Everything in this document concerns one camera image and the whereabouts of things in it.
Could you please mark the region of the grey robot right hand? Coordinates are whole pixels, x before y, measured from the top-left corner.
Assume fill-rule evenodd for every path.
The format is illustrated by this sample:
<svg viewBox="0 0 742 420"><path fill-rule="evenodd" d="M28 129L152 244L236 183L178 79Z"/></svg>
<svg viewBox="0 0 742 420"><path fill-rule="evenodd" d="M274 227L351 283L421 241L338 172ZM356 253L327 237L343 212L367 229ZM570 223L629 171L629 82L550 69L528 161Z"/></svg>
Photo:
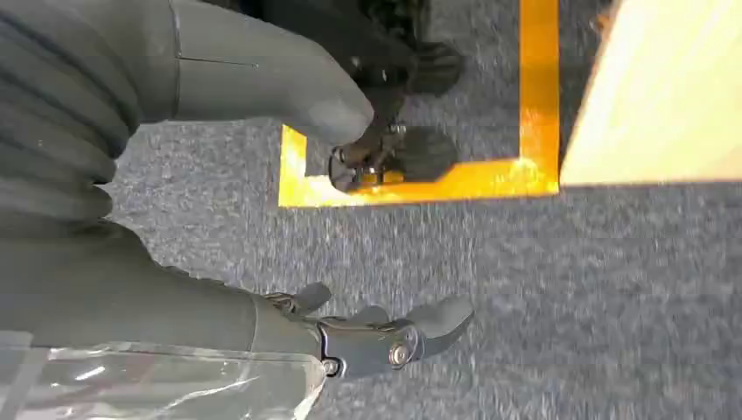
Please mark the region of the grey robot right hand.
<svg viewBox="0 0 742 420"><path fill-rule="evenodd" d="M320 45L201 1L1 4L1 329L29 346L142 342L307 354L361 377L452 347L463 297L391 320L313 318L328 289L254 294L156 262L109 219L116 160L144 124L272 116L353 141L365 95Z"/></svg>

